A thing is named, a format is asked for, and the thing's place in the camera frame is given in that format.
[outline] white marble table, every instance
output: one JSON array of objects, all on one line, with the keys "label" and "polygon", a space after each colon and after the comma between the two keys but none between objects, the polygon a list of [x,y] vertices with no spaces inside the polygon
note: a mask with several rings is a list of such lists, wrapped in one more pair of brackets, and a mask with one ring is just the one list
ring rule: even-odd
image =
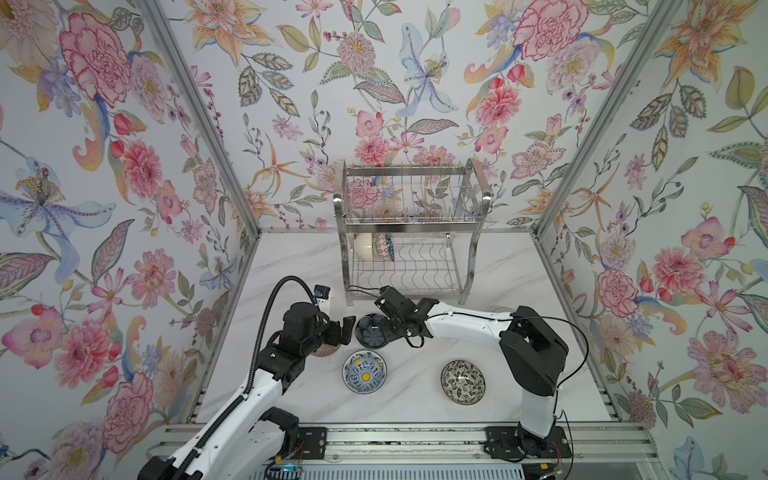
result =
[{"label": "white marble table", "polygon": [[[335,289],[332,319],[348,315],[360,318],[377,311],[372,302],[362,300],[353,307],[346,306],[338,239],[335,233],[263,236],[198,422],[211,419],[245,378],[264,303],[283,276],[299,276],[310,288],[320,283]],[[459,238],[457,252],[463,252],[464,245],[466,239]],[[280,328],[290,304],[299,301],[306,301],[306,294],[296,283],[287,283],[273,305],[265,341]],[[530,236],[485,234],[480,240],[475,283],[466,307],[492,311],[499,306],[519,305],[530,306],[541,315],[564,317]],[[583,359],[574,334],[565,323],[549,323],[568,344],[570,353],[564,373],[570,373]],[[511,422],[520,417],[521,388],[501,353],[452,339],[427,339],[421,349],[412,349],[402,340],[390,343],[378,350],[387,363],[385,384],[374,393],[358,395],[346,388],[341,368],[347,356],[359,349],[362,347],[353,337],[352,343],[331,356],[308,358],[304,373],[277,406],[298,415],[302,422]],[[473,406],[458,405],[442,391],[440,372],[454,359],[474,363],[485,377],[485,396]],[[575,422],[610,420],[586,366],[563,384],[558,405]]]}]

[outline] floral wallpaper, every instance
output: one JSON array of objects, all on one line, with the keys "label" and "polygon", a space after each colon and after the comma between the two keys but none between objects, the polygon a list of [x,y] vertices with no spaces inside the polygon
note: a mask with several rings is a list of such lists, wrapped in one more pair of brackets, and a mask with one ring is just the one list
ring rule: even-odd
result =
[{"label": "floral wallpaper", "polygon": [[0,478],[136,478],[252,235],[130,0],[0,0],[0,84]]},{"label": "floral wallpaper", "polygon": [[687,0],[545,233],[680,480],[768,475],[768,5]]},{"label": "floral wallpaper", "polygon": [[[203,95],[267,231],[325,227],[333,218],[329,199],[339,159],[445,166],[477,157],[494,191],[486,225],[531,226],[653,6],[650,0],[163,3],[187,62],[211,74],[200,77]],[[356,208],[428,218],[445,208],[382,188],[392,186],[384,177],[359,182],[355,190],[367,193]],[[441,195],[429,189],[425,196],[430,192]]]}]

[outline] stainless steel dish rack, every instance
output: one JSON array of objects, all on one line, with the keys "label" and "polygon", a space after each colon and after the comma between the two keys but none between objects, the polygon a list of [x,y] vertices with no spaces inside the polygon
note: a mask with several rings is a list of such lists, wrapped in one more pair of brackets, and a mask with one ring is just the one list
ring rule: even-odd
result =
[{"label": "stainless steel dish rack", "polygon": [[[492,191],[482,165],[463,167],[347,167],[337,161],[333,208],[341,243],[347,305],[363,298],[351,286],[392,285],[407,296],[454,299],[464,304],[475,278],[480,230]],[[455,233],[472,232],[464,283],[454,250]],[[386,237],[386,258],[355,252],[355,236]]]}]

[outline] plate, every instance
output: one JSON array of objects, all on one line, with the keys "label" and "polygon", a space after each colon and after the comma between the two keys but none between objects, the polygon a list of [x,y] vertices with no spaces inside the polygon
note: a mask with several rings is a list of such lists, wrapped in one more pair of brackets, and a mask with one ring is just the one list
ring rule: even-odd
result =
[{"label": "plate", "polygon": [[466,360],[454,360],[440,374],[442,391],[459,405],[473,405],[485,394],[485,378],[480,369]]},{"label": "plate", "polygon": [[386,363],[376,352],[360,350],[344,362],[342,377],[354,393],[365,395],[378,390],[386,380]]}]

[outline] blue patterned bowl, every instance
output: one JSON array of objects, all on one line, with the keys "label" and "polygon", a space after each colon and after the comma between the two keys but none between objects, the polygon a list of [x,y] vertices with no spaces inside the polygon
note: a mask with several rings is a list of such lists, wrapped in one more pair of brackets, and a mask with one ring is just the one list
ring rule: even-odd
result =
[{"label": "blue patterned bowl", "polygon": [[354,393],[372,393],[384,384],[386,363],[378,353],[360,350],[344,362],[342,377],[346,386]]}]

